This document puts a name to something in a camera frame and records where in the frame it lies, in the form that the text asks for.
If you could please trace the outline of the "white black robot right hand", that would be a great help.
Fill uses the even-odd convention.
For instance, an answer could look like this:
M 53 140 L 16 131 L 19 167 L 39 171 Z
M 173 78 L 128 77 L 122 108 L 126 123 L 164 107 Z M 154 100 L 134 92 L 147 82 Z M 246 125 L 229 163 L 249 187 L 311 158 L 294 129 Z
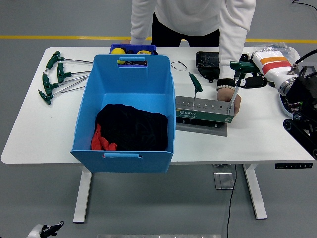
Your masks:
M 261 88 L 270 82 L 281 95 L 287 94 L 297 77 L 288 73 L 291 64 L 280 51 L 255 51 L 249 62 L 232 61 L 230 68 L 240 73 L 236 86 Z

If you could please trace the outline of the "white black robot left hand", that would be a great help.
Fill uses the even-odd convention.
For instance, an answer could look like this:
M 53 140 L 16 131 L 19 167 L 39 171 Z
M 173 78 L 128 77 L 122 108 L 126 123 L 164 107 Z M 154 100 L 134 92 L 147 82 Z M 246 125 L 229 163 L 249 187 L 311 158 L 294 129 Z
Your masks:
M 63 227 L 64 221 L 55 225 L 37 224 L 28 234 L 27 238 L 50 238 L 56 236 L 57 232 Z

